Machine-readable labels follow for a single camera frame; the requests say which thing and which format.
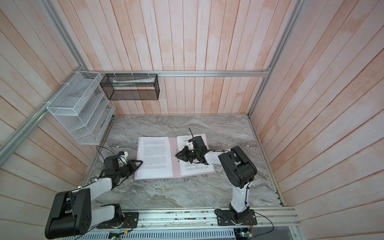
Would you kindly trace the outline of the printed paper sheet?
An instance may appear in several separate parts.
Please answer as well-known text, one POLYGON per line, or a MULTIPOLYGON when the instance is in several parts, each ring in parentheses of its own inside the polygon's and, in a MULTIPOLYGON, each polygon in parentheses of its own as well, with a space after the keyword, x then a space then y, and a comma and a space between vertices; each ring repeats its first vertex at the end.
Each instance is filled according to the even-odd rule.
MULTIPOLYGON (((189 142, 191 138, 192 138, 191 135, 177 137, 179 152, 186 146, 186 144, 189 142)), ((180 163, 181 176, 183 177, 215 173, 215 169, 213 165, 204 165, 204 164, 197 164, 197 163, 190 164, 182 160, 179 160, 179 163, 180 163)))
POLYGON ((143 162, 135 180, 173 177, 171 145, 168 137, 139 137, 137 160, 143 162))

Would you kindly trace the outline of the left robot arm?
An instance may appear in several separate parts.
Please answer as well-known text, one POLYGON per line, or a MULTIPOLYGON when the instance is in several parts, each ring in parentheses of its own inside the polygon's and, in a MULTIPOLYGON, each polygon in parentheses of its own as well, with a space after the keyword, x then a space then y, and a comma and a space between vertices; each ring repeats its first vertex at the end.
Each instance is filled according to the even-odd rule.
POLYGON ((84 236, 95 228, 113 228, 127 231, 113 233, 112 238, 133 231, 138 225, 137 212, 124 213, 119 204, 107 204, 92 208, 92 201, 120 186, 143 164, 140 160, 127 160, 121 154, 104 159, 104 169, 97 179, 75 190, 56 194, 45 227, 49 240, 84 236))

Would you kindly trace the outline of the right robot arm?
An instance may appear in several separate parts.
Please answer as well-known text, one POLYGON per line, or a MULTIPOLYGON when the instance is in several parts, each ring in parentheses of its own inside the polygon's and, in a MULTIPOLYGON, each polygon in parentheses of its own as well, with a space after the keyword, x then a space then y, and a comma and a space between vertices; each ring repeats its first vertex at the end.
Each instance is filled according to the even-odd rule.
POLYGON ((251 183, 257 168, 239 147, 229 150, 209 150, 201 136, 188 140, 175 157, 190 164, 221 165, 233 185, 233 196, 228 210, 216 209, 219 226, 257 224, 255 212, 249 206, 251 183))

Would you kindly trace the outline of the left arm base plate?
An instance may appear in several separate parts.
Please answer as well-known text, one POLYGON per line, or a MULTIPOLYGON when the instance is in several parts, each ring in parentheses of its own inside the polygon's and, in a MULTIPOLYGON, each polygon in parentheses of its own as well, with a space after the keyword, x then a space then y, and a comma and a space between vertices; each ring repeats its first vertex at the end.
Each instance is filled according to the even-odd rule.
POLYGON ((138 226, 139 212, 123 212, 121 220, 110 220, 101 223, 97 229, 135 229, 138 226))

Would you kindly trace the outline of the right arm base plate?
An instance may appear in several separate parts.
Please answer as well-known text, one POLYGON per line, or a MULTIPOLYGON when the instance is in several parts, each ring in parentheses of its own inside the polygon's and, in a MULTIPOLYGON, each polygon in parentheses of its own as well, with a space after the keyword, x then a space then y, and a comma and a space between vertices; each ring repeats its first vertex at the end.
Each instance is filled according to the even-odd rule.
POLYGON ((251 209, 247 209, 241 213, 237 213, 235 210, 216 209, 214 213, 217 216, 219 226, 253 226, 258 224, 255 212, 251 209))

